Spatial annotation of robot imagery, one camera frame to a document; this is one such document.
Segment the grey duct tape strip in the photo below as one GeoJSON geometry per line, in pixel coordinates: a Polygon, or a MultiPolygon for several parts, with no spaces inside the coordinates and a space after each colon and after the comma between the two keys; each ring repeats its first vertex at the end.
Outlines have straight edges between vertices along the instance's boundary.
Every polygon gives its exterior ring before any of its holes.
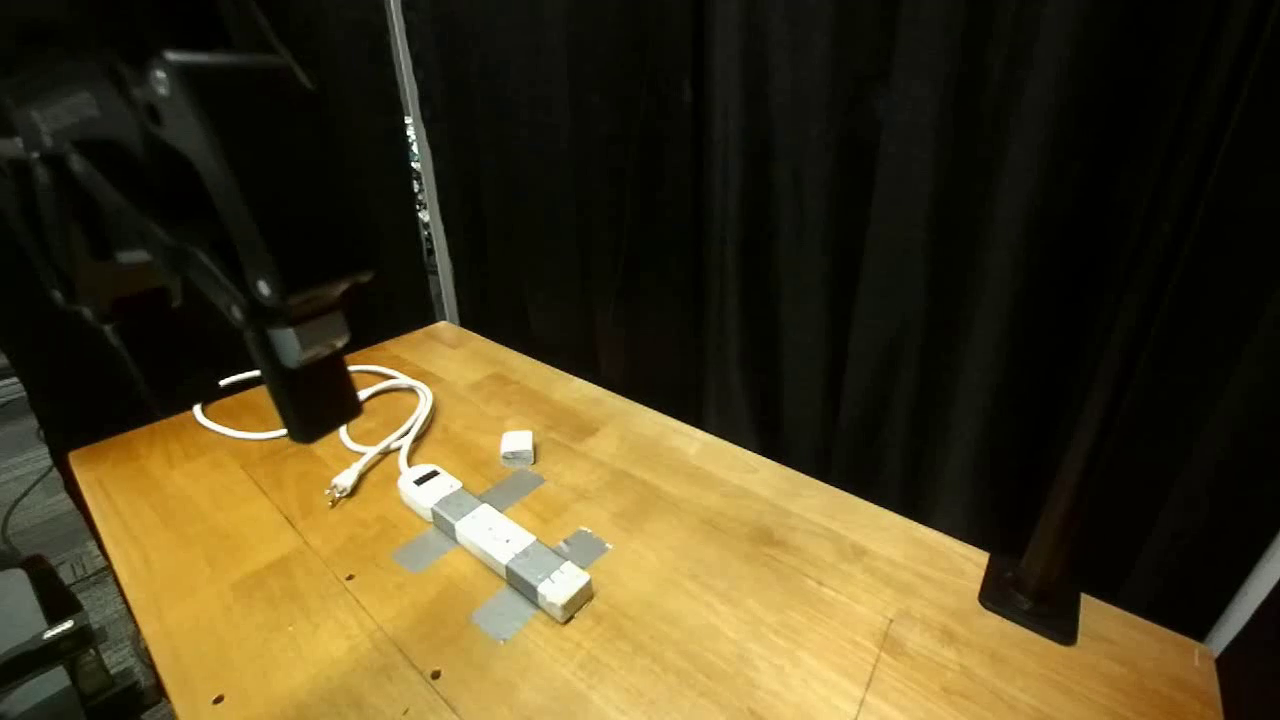
{"type": "Polygon", "coordinates": [[[495,503],[467,492],[442,463],[412,463],[396,482],[399,501],[442,537],[467,548],[483,567],[507,573],[540,552],[540,540],[495,503]]]}
{"type": "Polygon", "coordinates": [[[592,563],[603,558],[607,546],[588,528],[515,552],[502,567],[506,588],[472,612],[472,626],[492,642],[512,642],[536,615],[569,626],[597,598],[592,563]]]}

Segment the white vertical pole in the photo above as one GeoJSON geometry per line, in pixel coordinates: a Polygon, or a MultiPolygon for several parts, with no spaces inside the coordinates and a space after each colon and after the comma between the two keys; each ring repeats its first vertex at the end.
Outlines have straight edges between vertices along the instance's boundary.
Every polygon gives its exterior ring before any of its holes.
{"type": "Polygon", "coordinates": [[[405,0],[384,0],[384,19],[389,19],[391,75],[396,75],[399,117],[409,137],[415,225],[419,225],[419,244],[430,259],[432,300],[443,319],[461,326],[464,316],[456,295],[456,269],[452,269],[449,225],[443,225],[442,188],[436,188],[436,157],[426,124],[426,99],[415,84],[405,0]]]}

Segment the white power strip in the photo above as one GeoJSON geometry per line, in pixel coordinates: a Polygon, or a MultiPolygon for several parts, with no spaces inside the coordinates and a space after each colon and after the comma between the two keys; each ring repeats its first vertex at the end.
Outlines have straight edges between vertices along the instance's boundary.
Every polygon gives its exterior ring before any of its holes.
{"type": "Polygon", "coordinates": [[[592,599],[592,576],[575,562],[560,558],[492,501],[467,492],[442,463],[412,463],[396,482],[396,492],[419,522],[472,552],[549,621],[569,626],[592,599]]]}

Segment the black pole base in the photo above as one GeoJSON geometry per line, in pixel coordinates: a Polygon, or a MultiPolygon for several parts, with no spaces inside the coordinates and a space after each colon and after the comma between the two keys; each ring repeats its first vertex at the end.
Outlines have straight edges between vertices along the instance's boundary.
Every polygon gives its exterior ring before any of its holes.
{"type": "Polygon", "coordinates": [[[979,604],[1024,633],[1064,643],[1078,643],[1081,628],[1081,586],[1074,576],[1078,548],[1078,492],[1081,492],[1081,457],[1070,452],[1055,468],[1055,482],[1043,496],[1035,528],[1021,558],[992,558],[979,581],[979,604]]]}

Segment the black curtain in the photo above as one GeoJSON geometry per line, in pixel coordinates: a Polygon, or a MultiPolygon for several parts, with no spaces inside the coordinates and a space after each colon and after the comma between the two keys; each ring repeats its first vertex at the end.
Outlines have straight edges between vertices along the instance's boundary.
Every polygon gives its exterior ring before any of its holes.
{"type": "Polygon", "coordinates": [[[409,0],[467,328],[1204,633],[1277,531],[1280,0],[409,0]]]}

